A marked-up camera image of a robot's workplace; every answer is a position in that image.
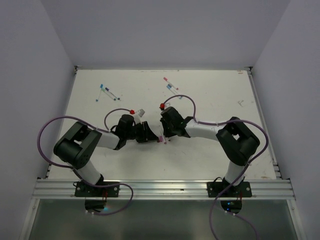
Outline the purple capped marker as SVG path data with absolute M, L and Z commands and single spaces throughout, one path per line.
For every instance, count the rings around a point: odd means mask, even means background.
M 167 144 L 167 139 L 165 137 L 164 131 L 162 129 L 160 129 L 160 137 L 159 137 L 159 141 L 162 142 L 163 144 Z

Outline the pink capped marker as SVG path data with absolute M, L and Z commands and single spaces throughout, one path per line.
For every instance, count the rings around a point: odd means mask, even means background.
M 178 87 L 176 87 L 172 82 L 170 82 L 166 77 L 163 77 L 163 79 L 175 90 L 179 90 Z

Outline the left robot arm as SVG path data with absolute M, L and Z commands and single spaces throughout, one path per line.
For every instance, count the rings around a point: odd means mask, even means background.
M 147 121 L 140 121 L 139 115 L 122 115 L 114 129 L 107 133 L 77 121 L 55 144 L 53 153 L 87 182 L 87 192 L 96 197 L 103 193 L 104 177 L 91 161 L 95 149 L 117 151 L 131 140 L 144 144 L 157 142 L 159 137 L 152 132 Z

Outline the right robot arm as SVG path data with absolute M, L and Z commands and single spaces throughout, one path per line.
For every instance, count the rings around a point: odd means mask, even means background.
M 203 138 L 220 143 L 229 159 L 227 172 L 222 179 L 223 192 L 235 196 L 244 180 L 243 170 L 260 146 L 258 137 L 237 117 L 232 117 L 225 125 L 197 123 L 192 116 L 183 118 L 174 107 L 161 112 L 160 122 L 167 138 Z

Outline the light blue capped marker right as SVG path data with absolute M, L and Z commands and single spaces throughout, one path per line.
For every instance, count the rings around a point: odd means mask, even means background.
M 179 94 L 179 93 L 176 91 L 176 89 L 173 88 L 171 85 L 168 84 L 166 87 L 167 87 L 167 89 L 168 89 L 170 92 L 173 93 L 174 96 L 178 96 L 178 98 L 179 98 L 180 100 L 183 98 L 182 96 L 179 96 L 180 94 Z

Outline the dark blue capped marker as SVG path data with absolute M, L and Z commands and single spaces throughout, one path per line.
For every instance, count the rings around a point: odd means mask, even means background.
M 105 87 L 105 90 L 109 92 L 116 100 L 121 100 L 121 98 L 116 96 L 109 88 Z

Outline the thin light blue marker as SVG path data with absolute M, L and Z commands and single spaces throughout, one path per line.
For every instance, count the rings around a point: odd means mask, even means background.
M 98 91 L 98 95 L 97 95 L 97 97 L 95 99 L 96 102 L 98 102 L 100 100 L 101 94 L 102 94 L 102 88 L 100 88 L 99 91 Z

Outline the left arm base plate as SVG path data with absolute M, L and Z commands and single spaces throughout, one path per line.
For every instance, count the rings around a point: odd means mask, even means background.
M 120 187 L 93 187 L 85 184 L 82 181 L 76 181 L 73 183 L 75 187 L 75 197 L 86 197 L 86 198 L 117 198 L 119 196 Z

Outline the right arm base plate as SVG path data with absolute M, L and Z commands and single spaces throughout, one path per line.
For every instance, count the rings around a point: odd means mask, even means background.
M 209 181 L 206 183 L 206 190 L 209 198 L 216 198 L 227 186 L 228 182 Z M 242 181 L 240 184 L 225 190 L 220 198 L 251 198 L 253 196 L 251 185 L 248 181 Z

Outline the aluminium rail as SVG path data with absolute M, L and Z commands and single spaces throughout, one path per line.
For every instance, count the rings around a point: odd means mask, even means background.
M 34 199 L 76 199 L 76 179 L 38 179 L 32 197 Z M 207 186 L 208 180 L 124 180 L 133 188 L 134 200 L 213 200 Z M 234 199 L 294 200 L 290 180 L 246 180 Z

